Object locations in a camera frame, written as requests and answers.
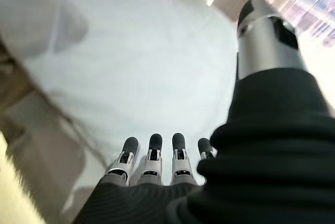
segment white fabric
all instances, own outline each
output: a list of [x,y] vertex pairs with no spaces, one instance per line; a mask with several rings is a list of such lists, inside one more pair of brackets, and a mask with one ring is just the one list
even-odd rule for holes
[[[150,136],[160,133],[165,184],[171,180],[172,135],[181,132],[202,183],[197,141],[225,122],[235,82],[233,24],[200,0],[66,3],[80,13],[87,30],[62,50],[17,53],[34,83],[105,163],[127,137],[139,140],[142,156]],[[9,50],[15,52],[15,44]]]

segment robotic hand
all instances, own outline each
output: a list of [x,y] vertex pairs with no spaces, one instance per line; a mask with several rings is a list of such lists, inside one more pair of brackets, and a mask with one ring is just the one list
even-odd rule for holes
[[[171,185],[189,183],[197,185],[194,180],[189,158],[185,147],[185,138],[181,133],[176,133],[172,138],[172,178]],[[119,157],[109,166],[106,175],[113,184],[129,186],[129,179],[132,174],[134,160],[137,153],[138,141],[136,138],[128,138],[124,144]],[[198,148],[201,159],[214,158],[214,151],[209,140],[202,138],[198,141]],[[162,184],[162,136],[158,133],[150,138],[148,154],[144,160],[141,176],[136,182],[137,185],[151,183]]]

